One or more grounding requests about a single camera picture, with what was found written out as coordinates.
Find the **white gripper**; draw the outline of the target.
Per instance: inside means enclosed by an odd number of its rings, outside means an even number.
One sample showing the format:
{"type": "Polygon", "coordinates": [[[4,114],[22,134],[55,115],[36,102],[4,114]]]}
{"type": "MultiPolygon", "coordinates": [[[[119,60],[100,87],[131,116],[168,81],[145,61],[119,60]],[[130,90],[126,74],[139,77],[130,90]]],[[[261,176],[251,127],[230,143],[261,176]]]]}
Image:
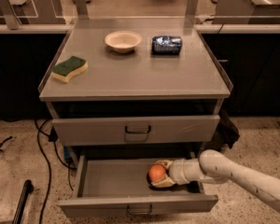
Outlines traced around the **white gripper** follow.
{"type": "Polygon", "coordinates": [[[173,185],[186,185],[189,183],[184,172],[185,160],[160,160],[156,164],[161,165],[165,170],[169,170],[169,175],[163,175],[159,180],[152,181],[151,185],[158,189],[170,188],[173,185]]]}

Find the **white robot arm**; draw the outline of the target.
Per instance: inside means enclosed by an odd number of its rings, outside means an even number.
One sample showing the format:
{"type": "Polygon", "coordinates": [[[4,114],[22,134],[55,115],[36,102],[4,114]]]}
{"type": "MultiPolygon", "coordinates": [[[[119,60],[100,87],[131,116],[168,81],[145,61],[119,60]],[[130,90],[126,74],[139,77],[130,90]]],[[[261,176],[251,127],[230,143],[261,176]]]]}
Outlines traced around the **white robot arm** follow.
{"type": "Polygon", "coordinates": [[[205,150],[197,159],[156,161],[147,173],[148,184],[157,189],[192,181],[221,184],[228,180],[280,214],[280,179],[244,167],[212,149],[205,150]]]}

